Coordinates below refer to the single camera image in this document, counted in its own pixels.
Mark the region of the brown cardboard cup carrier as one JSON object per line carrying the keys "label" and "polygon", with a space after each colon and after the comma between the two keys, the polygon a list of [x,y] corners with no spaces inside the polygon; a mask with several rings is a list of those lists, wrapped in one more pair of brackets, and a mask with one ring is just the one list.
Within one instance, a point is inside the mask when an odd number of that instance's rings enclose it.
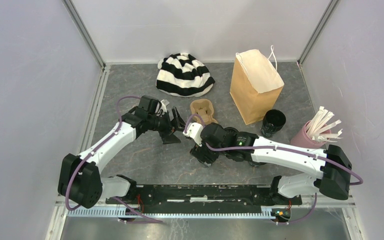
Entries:
{"label": "brown cardboard cup carrier", "polygon": [[194,100],[190,104],[190,110],[192,114],[200,115],[205,125],[210,123],[218,124],[218,121],[214,118],[215,110],[210,100],[206,98]]}

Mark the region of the brown paper bag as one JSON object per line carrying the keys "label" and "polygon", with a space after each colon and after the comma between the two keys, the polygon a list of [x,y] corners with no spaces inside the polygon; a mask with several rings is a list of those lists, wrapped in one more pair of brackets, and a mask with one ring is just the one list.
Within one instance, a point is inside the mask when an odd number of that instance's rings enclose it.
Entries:
{"label": "brown paper bag", "polygon": [[264,118],[285,85],[273,45],[270,51],[268,57],[258,49],[235,54],[229,93],[246,125]]}

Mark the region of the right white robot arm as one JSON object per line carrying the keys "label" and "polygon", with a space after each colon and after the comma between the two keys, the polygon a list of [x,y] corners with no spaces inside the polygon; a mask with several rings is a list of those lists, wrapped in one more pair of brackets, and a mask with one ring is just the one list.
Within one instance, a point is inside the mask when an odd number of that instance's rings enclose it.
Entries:
{"label": "right white robot arm", "polygon": [[335,200],[349,198],[352,164],[339,146],[329,145],[327,149],[292,146],[218,123],[207,126],[190,123],[183,135],[195,142],[190,153],[205,165],[212,165],[223,155],[235,162],[255,166],[273,164],[299,171],[297,175],[273,179],[268,196],[275,204],[314,193]]}

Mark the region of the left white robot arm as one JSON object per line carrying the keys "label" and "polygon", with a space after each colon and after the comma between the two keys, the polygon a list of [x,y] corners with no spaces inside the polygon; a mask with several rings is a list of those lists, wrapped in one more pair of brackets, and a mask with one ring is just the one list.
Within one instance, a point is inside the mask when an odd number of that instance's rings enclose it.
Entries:
{"label": "left white robot arm", "polygon": [[139,104],[119,114],[115,126],[98,142],[78,154],[67,154],[61,164],[57,192],[65,197],[65,207],[89,209],[101,198],[119,197],[125,204],[137,198],[136,182],[125,176],[101,177],[102,170],[124,147],[147,131],[158,132],[163,144],[180,143],[176,131],[184,131],[185,121],[176,107],[171,111],[160,100],[144,95]]}

